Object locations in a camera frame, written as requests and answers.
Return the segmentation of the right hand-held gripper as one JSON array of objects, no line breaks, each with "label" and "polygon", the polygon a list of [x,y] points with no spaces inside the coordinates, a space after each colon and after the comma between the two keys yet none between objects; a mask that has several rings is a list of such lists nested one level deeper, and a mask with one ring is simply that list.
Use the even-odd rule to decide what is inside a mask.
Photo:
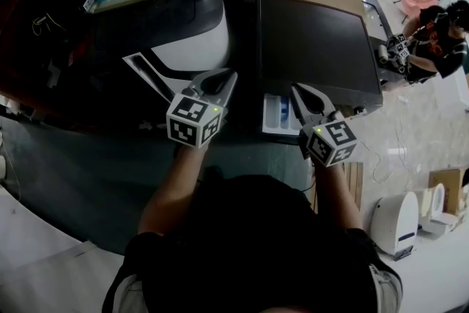
[{"label": "right hand-held gripper", "polygon": [[[349,123],[329,97],[312,86],[293,84],[292,105],[303,126],[298,144],[305,158],[324,167],[347,162],[358,144]],[[317,116],[323,118],[317,124]]]}]

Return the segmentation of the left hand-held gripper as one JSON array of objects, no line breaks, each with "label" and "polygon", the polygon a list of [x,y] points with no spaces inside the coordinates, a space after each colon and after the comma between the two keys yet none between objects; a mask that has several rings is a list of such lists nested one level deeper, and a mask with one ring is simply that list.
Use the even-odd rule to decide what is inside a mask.
[{"label": "left hand-held gripper", "polygon": [[194,77],[174,96],[166,112],[168,138],[200,149],[221,129],[226,105],[237,83],[237,73],[217,68]]}]

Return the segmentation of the white detergent drawer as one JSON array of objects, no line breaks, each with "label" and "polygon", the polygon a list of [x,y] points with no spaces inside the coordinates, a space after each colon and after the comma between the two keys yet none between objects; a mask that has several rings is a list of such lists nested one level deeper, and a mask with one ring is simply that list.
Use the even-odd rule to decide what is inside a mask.
[{"label": "white detergent drawer", "polygon": [[288,97],[265,94],[262,132],[277,136],[298,136],[301,124]]}]

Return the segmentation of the person's right forearm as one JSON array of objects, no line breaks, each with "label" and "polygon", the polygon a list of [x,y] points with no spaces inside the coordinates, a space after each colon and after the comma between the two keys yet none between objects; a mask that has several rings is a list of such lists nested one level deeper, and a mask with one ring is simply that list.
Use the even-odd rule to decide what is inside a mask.
[{"label": "person's right forearm", "polygon": [[342,229],[363,229],[359,209],[353,199],[343,168],[314,164],[319,216]]}]

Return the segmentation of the person's left forearm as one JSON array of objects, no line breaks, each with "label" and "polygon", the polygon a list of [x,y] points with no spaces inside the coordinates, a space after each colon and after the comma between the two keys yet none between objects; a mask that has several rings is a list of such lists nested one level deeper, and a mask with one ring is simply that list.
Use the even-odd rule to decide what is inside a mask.
[{"label": "person's left forearm", "polygon": [[141,215],[138,233],[166,235],[185,220],[208,146],[182,146]]}]

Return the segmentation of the white ceramic toilet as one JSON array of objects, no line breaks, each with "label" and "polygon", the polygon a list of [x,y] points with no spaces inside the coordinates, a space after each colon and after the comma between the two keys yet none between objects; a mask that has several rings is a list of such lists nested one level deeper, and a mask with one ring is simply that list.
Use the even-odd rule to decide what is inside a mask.
[{"label": "white ceramic toilet", "polygon": [[435,187],[416,191],[418,200],[418,224],[425,232],[443,236],[452,231],[459,222],[457,216],[443,211],[445,188],[442,183]]}]

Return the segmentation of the white and black rounded appliance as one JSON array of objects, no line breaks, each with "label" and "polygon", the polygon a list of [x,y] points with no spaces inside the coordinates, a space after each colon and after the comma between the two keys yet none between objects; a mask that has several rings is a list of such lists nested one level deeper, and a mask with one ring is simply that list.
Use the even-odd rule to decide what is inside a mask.
[{"label": "white and black rounded appliance", "polygon": [[89,63],[104,71],[146,70],[163,98],[228,59],[224,0],[148,0],[90,19]]}]

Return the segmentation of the black washing machine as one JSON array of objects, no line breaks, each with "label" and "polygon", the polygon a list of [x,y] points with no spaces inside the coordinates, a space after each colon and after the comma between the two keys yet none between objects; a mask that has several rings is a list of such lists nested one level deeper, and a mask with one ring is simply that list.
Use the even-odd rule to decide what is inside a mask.
[{"label": "black washing machine", "polygon": [[359,15],[304,0],[256,0],[251,77],[260,95],[294,83],[326,94],[344,116],[383,106],[374,50]]}]

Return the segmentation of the wooden slat mat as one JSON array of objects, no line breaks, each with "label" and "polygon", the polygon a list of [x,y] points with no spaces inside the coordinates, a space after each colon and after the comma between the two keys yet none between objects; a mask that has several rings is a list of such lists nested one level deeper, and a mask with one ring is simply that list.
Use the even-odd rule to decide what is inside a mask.
[{"label": "wooden slat mat", "polygon": [[[362,189],[363,189],[363,163],[350,162],[343,164],[343,170],[349,186],[349,192],[353,197],[358,209],[361,208]],[[316,192],[316,174],[314,166],[311,170],[311,188],[309,190],[309,201],[315,213],[318,213],[318,201]]]}]

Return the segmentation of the person's black shoe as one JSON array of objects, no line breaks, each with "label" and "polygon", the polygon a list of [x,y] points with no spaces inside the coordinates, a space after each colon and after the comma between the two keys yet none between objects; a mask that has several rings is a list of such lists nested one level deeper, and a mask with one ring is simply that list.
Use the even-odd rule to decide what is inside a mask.
[{"label": "person's black shoe", "polygon": [[202,182],[216,182],[219,180],[224,180],[224,173],[219,166],[208,166],[204,169],[202,174]]}]

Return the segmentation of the grey appliance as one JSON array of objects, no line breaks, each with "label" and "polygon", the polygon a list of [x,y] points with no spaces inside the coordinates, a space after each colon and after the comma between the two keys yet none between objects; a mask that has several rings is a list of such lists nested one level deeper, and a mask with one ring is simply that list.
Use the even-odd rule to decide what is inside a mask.
[{"label": "grey appliance", "polygon": [[388,38],[392,35],[391,27],[383,12],[378,0],[361,0],[364,6],[366,29],[369,40],[374,51],[375,61],[377,63],[377,74],[380,80],[381,89],[385,92],[391,92],[395,81],[399,75],[394,71],[390,62],[382,65],[379,62],[377,48],[379,45],[386,47]]}]

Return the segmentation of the pink plastic tub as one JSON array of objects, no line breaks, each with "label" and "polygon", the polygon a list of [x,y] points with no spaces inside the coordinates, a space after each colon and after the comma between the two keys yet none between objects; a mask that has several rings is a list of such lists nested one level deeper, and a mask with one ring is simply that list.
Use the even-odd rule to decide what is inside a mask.
[{"label": "pink plastic tub", "polygon": [[414,18],[420,11],[429,7],[439,5],[438,0],[401,0],[404,13],[409,18]]}]

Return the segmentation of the small cardboard box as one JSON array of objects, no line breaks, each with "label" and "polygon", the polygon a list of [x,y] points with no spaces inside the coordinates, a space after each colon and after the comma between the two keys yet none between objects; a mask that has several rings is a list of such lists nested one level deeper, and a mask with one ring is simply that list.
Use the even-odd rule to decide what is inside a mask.
[{"label": "small cardboard box", "polygon": [[469,199],[469,167],[442,169],[429,173],[429,187],[442,184],[445,191],[443,211],[462,213]]}]

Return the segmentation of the person's black shirt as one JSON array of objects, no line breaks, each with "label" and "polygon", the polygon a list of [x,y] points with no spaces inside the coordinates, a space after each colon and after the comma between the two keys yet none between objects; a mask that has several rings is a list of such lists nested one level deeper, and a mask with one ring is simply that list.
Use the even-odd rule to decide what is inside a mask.
[{"label": "person's black shirt", "polygon": [[201,185],[173,232],[135,236],[102,313],[398,313],[402,297],[363,230],[321,219],[272,177],[247,175]]}]

